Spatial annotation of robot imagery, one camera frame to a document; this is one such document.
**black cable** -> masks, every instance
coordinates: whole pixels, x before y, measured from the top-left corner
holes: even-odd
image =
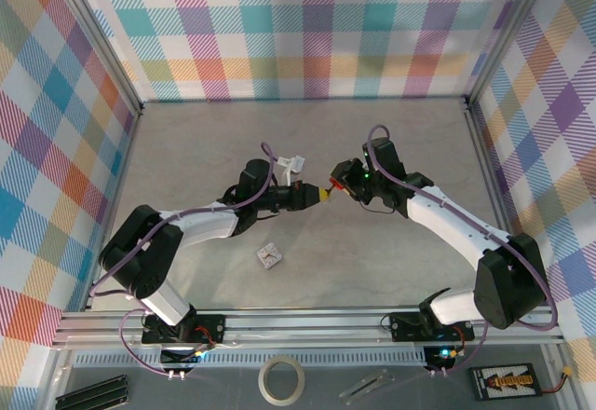
[[[171,361],[174,361],[174,362],[184,362],[184,361],[187,361],[187,360],[192,359],[193,357],[195,357],[196,356],[195,352],[196,351],[193,350],[193,352],[191,352],[191,353],[180,354],[178,352],[172,352],[172,351],[162,350],[161,351],[161,354],[164,355],[164,356],[168,356]]]
[[[227,188],[225,190],[225,192],[223,193],[223,198],[231,198],[232,197],[232,192],[234,190],[236,190],[237,184],[233,184],[232,186],[230,186],[229,188]]]
[[[270,214],[268,216],[265,217],[258,217],[257,221],[266,221],[267,219],[273,219],[274,217],[278,217],[281,213],[280,212],[276,212],[274,214]]]
[[[176,331],[174,330],[174,328],[172,328],[171,326],[167,326],[167,325],[158,325],[156,328],[153,326],[149,326],[147,325],[147,319],[146,319],[147,315],[143,314],[143,316],[141,317],[141,326],[149,331],[157,331],[157,333],[159,335],[161,335],[162,337],[168,337],[168,338],[176,338],[177,334]]]
[[[383,316],[383,318],[381,319],[381,321],[379,321],[379,325],[383,329],[385,329],[386,331],[391,331],[391,328],[389,326],[384,326],[383,325],[383,321],[385,321],[385,319],[387,317],[393,317],[394,319],[399,320],[399,321],[403,321],[404,323],[408,323],[411,326],[420,326],[420,324],[421,324],[420,321],[419,322],[416,322],[416,323],[414,323],[412,321],[408,321],[408,320],[404,319],[403,317],[401,317],[397,312],[389,312],[388,314],[385,314]]]
[[[362,202],[359,202],[359,204],[360,204],[360,207],[362,207],[362,209],[366,210],[367,212],[376,212],[379,214],[393,214],[395,212],[395,208],[393,210],[391,210],[390,212],[379,212],[378,210],[371,210],[370,208],[366,208]]]

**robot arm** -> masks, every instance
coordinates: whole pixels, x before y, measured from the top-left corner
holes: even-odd
[[[424,175],[418,172],[407,174],[395,146],[387,137],[372,140],[372,150],[378,162],[404,183],[441,198],[442,204],[389,181],[373,168],[367,144],[362,146],[362,150],[364,163],[353,158],[335,167],[330,179],[332,187],[346,191],[352,199],[365,205],[375,197],[381,198],[388,208],[427,227],[454,247],[477,272],[474,289],[445,289],[420,304],[420,319],[428,333],[458,321],[470,320],[487,320],[494,327],[505,329],[544,303],[545,296],[540,286],[511,253],[469,223],[455,217],[443,205],[450,203],[488,233],[507,241],[546,281],[540,251],[533,238],[524,233],[511,236],[484,223],[454,204]]]
[[[294,158],[283,160],[291,162]],[[295,173],[295,163],[289,164]],[[250,160],[238,183],[228,188],[222,198],[205,207],[210,209],[209,212],[187,214],[162,226],[148,245],[114,274],[114,278],[167,326],[181,325],[189,316],[192,320],[194,309],[166,280],[179,249],[208,239],[240,235],[255,224],[259,212],[300,211],[328,196],[325,190],[311,184],[299,180],[292,182],[290,175],[285,179],[287,184],[279,185],[274,176],[274,184],[250,205],[233,210],[226,208],[253,197],[266,182],[268,171],[268,161]],[[158,212],[148,205],[137,207],[100,253],[102,267],[106,270],[113,267],[154,226],[178,213]]]

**metal tool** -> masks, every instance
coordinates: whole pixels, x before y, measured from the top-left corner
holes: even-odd
[[[387,369],[377,370],[371,375],[364,377],[346,391],[342,391],[339,394],[339,400],[345,405],[350,405],[374,389],[378,389],[382,385],[389,384],[394,380],[395,377]]]

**yellow object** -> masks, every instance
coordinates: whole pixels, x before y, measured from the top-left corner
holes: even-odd
[[[323,188],[319,188],[318,189],[318,200],[321,202],[324,202],[325,200],[327,200],[329,198],[329,193],[327,192],[326,189]]]
[[[532,385],[534,383],[534,379],[530,375],[495,377],[492,380],[494,387],[512,387],[517,385]]]

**tape roll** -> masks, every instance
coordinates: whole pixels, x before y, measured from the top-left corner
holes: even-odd
[[[269,390],[267,385],[267,381],[269,379],[269,372],[271,368],[276,366],[279,363],[286,363],[293,367],[296,370],[296,375],[298,375],[298,384],[296,385],[296,389],[294,392],[285,399],[278,399]],[[264,399],[273,405],[278,407],[285,407],[286,405],[292,405],[300,395],[305,390],[305,370],[303,369],[302,365],[298,363],[293,357],[290,356],[273,356],[269,359],[262,367],[261,371],[259,371],[259,390],[263,395]]]

